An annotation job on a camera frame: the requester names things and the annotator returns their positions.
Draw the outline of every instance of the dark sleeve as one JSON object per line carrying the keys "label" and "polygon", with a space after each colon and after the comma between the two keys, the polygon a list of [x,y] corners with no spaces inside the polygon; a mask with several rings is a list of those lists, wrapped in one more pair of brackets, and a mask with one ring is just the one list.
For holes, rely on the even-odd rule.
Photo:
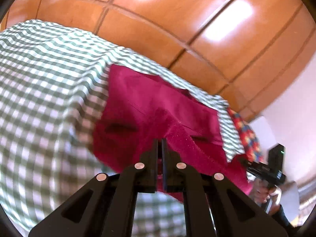
{"label": "dark sleeve", "polygon": [[277,213],[275,213],[272,218],[277,221],[279,223],[279,225],[281,225],[286,232],[288,233],[289,237],[292,237],[296,234],[296,232],[298,231],[299,227],[293,227],[291,225],[291,223],[288,221],[288,219],[286,218],[283,208],[280,205],[280,209],[278,210]]}

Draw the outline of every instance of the checkered tablecloth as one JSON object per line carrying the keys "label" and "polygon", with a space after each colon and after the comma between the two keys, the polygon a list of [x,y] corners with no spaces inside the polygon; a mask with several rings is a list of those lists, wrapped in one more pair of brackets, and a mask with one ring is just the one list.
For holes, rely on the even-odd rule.
{"label": "checkered tablecloth", "polygon": [[[90,32],[19,23],[0,33],[0,203],[24,236],[102,171],[91,154],[92,132],[106,104],[111,64],[188,89],[218,111],[227,159],[244,153],[220,96]],[[185,235],[183,205],[166,194],[140,194],[133,235]]]}

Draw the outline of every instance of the white wall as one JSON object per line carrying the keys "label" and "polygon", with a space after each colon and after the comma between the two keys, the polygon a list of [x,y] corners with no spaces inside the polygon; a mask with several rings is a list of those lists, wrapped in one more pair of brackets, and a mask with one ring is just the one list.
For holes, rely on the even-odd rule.
{"label": "white wall", "polygon": [[288,179],[299,185],[316,176],[316,53],[295,82],[261,114],[275,140],[285,146],[283,168]]}

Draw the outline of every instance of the maroon garment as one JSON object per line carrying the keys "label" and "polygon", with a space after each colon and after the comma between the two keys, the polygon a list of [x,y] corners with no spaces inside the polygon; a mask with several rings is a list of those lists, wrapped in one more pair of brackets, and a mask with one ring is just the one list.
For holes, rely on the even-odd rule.
{"label": "maroon garment", "polygon": [[181,160],[200,173],[221,172],[244,192],[250,191],[236,157],[226,161],[216,110],[159,76],[123,66],[110,67],[108,92],[94,129],[94,155],[115,172],[137,163],[154,139],[166,138]]}

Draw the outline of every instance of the gingham cloth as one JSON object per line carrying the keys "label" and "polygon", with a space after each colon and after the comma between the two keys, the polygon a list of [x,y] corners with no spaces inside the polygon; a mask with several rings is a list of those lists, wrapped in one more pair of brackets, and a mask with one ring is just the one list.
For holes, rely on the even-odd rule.
{"label": "gingham cloth", "polygon": [[[90,151],[111,64],[188,89],[218,111],[228,161],[244,153],[220,96],[90,32],[41,20],[19,23],[0,33],[0,203],[22,235],[102,171]],[[140,194],[133,235],[185,235],[183,205],[166,194]]]}

